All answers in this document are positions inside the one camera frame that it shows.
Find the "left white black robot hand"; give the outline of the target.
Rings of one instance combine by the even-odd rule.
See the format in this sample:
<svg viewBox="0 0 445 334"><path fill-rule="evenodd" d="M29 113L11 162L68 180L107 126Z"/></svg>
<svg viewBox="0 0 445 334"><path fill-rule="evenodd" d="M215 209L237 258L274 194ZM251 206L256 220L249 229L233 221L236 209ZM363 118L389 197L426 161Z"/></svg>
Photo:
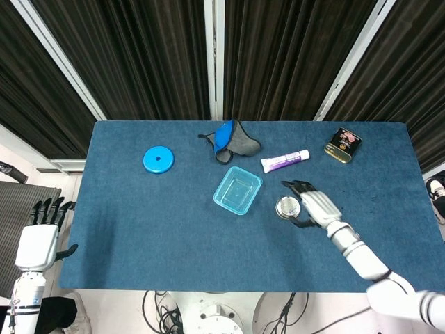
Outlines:
<svg viewBox="0 0 445 334"><path fill-rule="evenodd" d="M65 215L75 210L76 203L64 197L38 201L31 209L19 239L15 266L25 271L45 272L54 262L72 256L78 244L67 250L58 251L58 237Z"/></svg>

